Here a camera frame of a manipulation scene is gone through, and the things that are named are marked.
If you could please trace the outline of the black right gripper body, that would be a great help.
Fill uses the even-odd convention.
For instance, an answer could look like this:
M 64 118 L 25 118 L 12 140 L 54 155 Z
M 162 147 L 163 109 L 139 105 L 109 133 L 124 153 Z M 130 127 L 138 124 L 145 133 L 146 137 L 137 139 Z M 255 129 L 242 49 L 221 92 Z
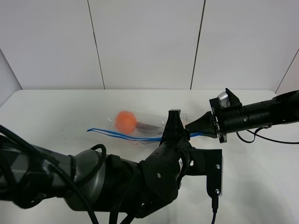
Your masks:
M 209 100 L 220 143 L 227 142 L 228 130 L 225 122 L 228 122 L 229 118 L 232 116 L 230 113 L 236 112 L 242 107 L 239 98 L 231 90 L 226 88 L 225 92 L 229 95 L 229 107 L 221 107 L 217 97 Z

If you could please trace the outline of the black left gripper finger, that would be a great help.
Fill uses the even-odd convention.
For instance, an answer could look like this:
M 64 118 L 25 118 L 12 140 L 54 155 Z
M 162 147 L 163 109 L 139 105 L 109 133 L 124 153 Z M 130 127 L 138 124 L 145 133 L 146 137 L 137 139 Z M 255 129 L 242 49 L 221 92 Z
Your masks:
M 190 132 L 184 128 L 180 114 L 180 109 L 169 110 L 161 140 L 190 139 Z

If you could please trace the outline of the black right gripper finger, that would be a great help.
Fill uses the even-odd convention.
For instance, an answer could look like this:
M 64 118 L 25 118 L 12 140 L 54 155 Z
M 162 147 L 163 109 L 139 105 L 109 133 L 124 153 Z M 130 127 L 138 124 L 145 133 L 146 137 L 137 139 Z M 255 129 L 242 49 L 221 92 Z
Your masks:
M 211 111 L 185 126 L 190 133 L 217 133 L 214 117 Z
M 218 138 L 218 132 L 217 131 L 199 131 L 198 132 L 199 135 L 201 136 L 205 136 L 205 137 L 209 137 L 209 138 L 213 138 L 213 139 L 216 139 Z

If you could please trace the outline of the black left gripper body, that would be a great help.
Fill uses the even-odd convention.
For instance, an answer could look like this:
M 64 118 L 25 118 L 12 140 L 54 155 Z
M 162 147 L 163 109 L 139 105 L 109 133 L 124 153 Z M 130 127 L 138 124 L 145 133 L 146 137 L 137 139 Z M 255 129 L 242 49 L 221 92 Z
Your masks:
M 189 138 L 165 140 L 138 164 L 138 210 L 157 211 L 178 196 L 179 182 L 187 167 Z

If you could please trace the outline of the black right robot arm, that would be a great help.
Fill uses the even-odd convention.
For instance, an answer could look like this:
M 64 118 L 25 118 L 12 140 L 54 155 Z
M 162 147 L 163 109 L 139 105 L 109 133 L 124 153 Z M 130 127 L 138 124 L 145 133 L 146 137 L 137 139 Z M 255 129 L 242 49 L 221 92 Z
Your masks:
M 271 127 L 299 121 L 299 92 L 291 91 L 273 99 L 242 105 L 228 88 L 218 97 L 210 99 L 211 111 L 185 127 L 190 133 L 218 138 L 227 142 L 228 133 L 253 128 Z

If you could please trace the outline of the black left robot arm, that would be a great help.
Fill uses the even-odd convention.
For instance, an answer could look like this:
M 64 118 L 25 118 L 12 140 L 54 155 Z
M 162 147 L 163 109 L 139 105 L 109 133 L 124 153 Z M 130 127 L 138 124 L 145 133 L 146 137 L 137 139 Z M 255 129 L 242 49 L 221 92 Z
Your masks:
M 188 159 L 189 132 L 180 110 L 170 110 L 158 148 L 134 162 L 108 154 L 97 144 L 78 155 L 64 155 L 29 144 L 5 127 L 0 129 L 0 198 L 23 209 L 61 197 L 75 211 L 109 212 L 109 222 L 144 218 L 172 203 Z

